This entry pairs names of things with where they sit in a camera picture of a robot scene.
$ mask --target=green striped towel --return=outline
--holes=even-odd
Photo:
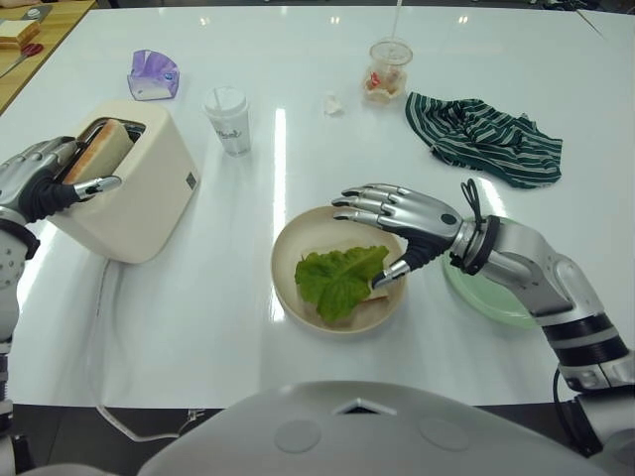
[[[451,166],[486,171],[519,188],[561,177],[563,141],[540,132],[525,114],[514,118],[479,99],[441,101],[413,92],[406,117],[433,154]]]

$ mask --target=cup lid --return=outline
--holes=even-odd
[[[392,66],[403,66],[412,60],[413,51],[403,40],[385,38],[370,47],[370,55],[374,60]]]
[[[231,86],[214,87],[207,92],[202,107],[213,116],[231,116],[247,106],[245,94]]]

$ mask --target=robotic arm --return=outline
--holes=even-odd
[[[19,316],[18,280],[24,271],[25,261],[33,258],[40,245],[25,224],[121,183],[120,178],[106,177],[62,184],[64,172],[72,166],[83,148],[83,144],[72,137],[58,137],[35,144],[0,166],[0,434],[11,426],[13,411],[13,404],[6,400],[7,356]],[[22,456],[19,453],[25,449],[23,444],[19,437],[1,438],[0,459],[15,460],[20,466]],[[3,457],[11,452],[15,453],[14,457]]]
[[[481,217],[473,180],[463,185],[463,192],[474,210],[474,221],[463,220],[434,198],[382,183],[345,190],[333,205],[347,208],[334,218],[375,226],[408,240],[404,256],[373,280],[374,287],[449,250],[454,266],[510,290],[541,325],[569,387],[582,393],[571,412],[588,452],[619,438],[616,450],[633,454],[635,354],[624,345],[583,272],[537,231],[503,223],[497,216]]]

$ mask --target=silver robot hand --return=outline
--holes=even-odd
[[[73,137],[35,144],[0,166],[0,218],[19,225],[61,211],[121,184],[117,177],[62,184],[63,171],[83,152]]]
[[[408,240],[406,253],[372,280],[373,288],[421,268],[449,249],[463,223],[449,205],[401,186],[370,183],[341,194],[332,204],[347,208],[333,218],[375,226]]]

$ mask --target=beige plate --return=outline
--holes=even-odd
[[[310,327],[328,333],[359,333],[384,322],[397,309],[404,297],[406,280],[401,279],[386,287],[388,297],[363,302],[355,308],[351,317],[335,325],[326,324],[319,317],[316,307],[303,301],[295,281],[296,265],[311,250],[325,253],[350,246],[381,246],[389,250],[384,264],[402,255],[397,239],[390,233],[371,226],[350,221],[335,221],[336,208],[314,208],[294,218],[278,236],[271,255],[271,274],[278,299],[285,311]]]

